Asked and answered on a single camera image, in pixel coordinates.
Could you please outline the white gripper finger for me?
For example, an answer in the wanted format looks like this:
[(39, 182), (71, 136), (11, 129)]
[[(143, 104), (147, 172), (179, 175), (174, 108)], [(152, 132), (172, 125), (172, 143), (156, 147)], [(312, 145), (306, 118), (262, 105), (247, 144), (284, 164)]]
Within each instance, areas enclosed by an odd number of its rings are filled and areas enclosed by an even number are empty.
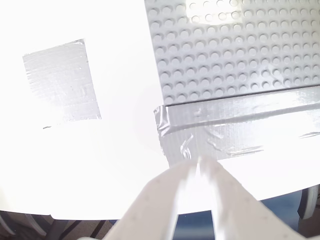
[(108, 240), (171, 240), (178, 219), (179, 195), (196, 175), (197, 162), (188, 160), (150, 180), (106, 234)]
[(199, 158), (200, 174), (212, 197), (211, 214), (217, 240), (301, 240), (303, 236), (256, 200), (214, 159)]

